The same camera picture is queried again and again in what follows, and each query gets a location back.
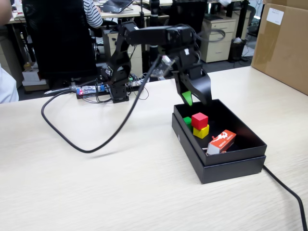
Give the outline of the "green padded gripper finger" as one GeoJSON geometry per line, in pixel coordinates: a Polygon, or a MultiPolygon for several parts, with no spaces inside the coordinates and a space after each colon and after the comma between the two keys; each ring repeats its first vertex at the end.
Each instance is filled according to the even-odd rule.
{"type": "Polygon", "coordinates": [[[181,74],[179,72],[174,74],[174,79],[176,83],[177,93],[183,100],[186,105],[192,106],[192,93],[188,88],[185,86],[184,82],[181,80],[181,74]]]}

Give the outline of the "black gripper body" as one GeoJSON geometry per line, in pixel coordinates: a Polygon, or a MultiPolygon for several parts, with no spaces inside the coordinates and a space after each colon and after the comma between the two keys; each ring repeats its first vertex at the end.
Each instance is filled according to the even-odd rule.
{"type": "Polygon", "coordinates": [[[200,54],[195,46],[173,48],[172,55],[176,59],[172,71],[173,77],[176,80],[179,80],[181,75],[188,75],[188,78],[191,80],[205,77],[200,54]]]}

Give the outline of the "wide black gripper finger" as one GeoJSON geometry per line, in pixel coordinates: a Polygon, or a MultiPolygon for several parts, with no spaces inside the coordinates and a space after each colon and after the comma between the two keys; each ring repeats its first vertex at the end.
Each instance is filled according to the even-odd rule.
{"type": "Polygon", "coordinates": [[[185,86],[203,105],[212,103],[211,79],[203,69],[190,71],[185,86]]]}

